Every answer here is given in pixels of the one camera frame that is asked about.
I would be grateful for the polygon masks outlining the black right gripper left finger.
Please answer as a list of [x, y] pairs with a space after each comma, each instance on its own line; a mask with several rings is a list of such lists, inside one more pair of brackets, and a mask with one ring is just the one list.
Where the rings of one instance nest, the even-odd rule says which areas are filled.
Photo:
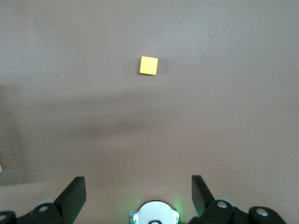
[[17, 217], [13, 211], [2, 211], [2, 224], [72, 224], [86, 202], [85, 178], [75, 177], [52, 203], [42, 203], [29, 213]]

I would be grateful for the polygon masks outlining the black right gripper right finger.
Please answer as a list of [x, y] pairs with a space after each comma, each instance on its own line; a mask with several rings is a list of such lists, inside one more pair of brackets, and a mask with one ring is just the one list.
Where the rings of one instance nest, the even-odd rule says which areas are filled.
[[255, 206], [243, 212], [226, 200], [216, 200], [201, 175], [192, 176], [192, 202], [197, 216], [191, 224], [285, 224], [274, 210]]

